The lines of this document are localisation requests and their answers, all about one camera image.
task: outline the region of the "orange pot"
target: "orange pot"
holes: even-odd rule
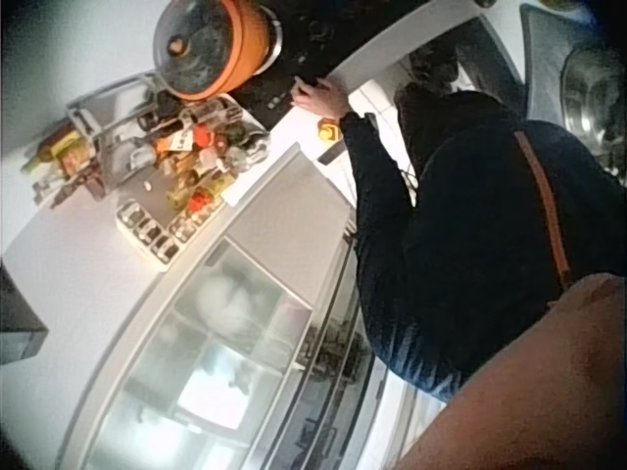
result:
[[[183,7],[185,3],[196,3],[198,5],[204,1],[209,2],[210,0],[172,0],[170,7],[172,7],[173,10],[174,8],[178,8],[179,10],[184,11],[184,8],[181,8],[181,5]],[[186,66],[180,67],[180,70],[177,69],[176,66],[172,67],[168,71],[169,75],[168,73],[162,73],[162,78],[164,79],[168,89],[175,95],[185,100],[203,100],[237,88],[253,76],[253,74],[262,66],[267,55],[269,46],[269,29],[265,15],[261,12],[261,10],[254,6],[250,0],[218,0],[218,2],[221,3],[228,18],[230,19],[231,32],[231,50],[228,59],[225,60],[225,64],[223,65],[221,72],[212,79],[211,83],[204,85],[206,86],[205,89],[195,90],[193,93],[181,90],[181,87],[177,87],[176,83],[174,83],[175,80],[172,79],[172,69],[175,70],[174,73],[189,73]],[[164,25],[164,27],[168,27],[168,22],[165,21]],[[166,36],[171,34],[171,37],[175,37],[174,32],[168,31]],[[179,48],[174,52],[182,62],[184,60],[184,56],[189,53],[187,48],[191,46],[189,46],[188,43],[185,43],[184,40],[181,40],[180,44],[175,42],[176,40],[173,40],[169,44],[169,50],[172,51],[174,46]],[[195,50],[192,51],[191,54],[194,57],[200,57],[204,54],[204,52],[201,51],[199,55],[199,51]],[[157,65],[157,69],[161,72],[159,64]]]

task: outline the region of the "black cooktop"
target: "black cooktop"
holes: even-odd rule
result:
[[[278,17],[278,59],[230,94],[266,129],[290,110],[294,75],[315,83],[377,33],[427,0],[259,0]]]

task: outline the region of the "pot lid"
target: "pot lid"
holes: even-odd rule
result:
[[[175,93],[195,95],[222,74],[233,46],[231,18],[220,0],[172,0],[157,23],[157,72]]]

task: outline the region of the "wall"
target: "wall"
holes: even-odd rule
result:
[[[19,168],[68,101],[153,67],[167,2],[3,5],[2,261],[50,334],[38,356],[0,369],[0,406],[7,438],[35,469],[54,468],[91,374],[156,273],[116,229],[115,199],[95,204],[79,190],[37,211]]]
[[[26,0],[2,12],[2,252],[37,211],[19,173],[33,138],[65,104],[154,68],[169,0]]]

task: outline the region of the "person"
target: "person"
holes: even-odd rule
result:
[[[484,365],[396,470],[627,468],[625,279],[593,274]]]
[[[448,401],[573,282],[625,274],[625,190],[565,129],[480,92],[449,93],[451,68],[425,69],[395,98],[419,181],[414,206],[375,128],[339,86],[297,80],[292,104],[338,121],[344,135],[373,351]]]

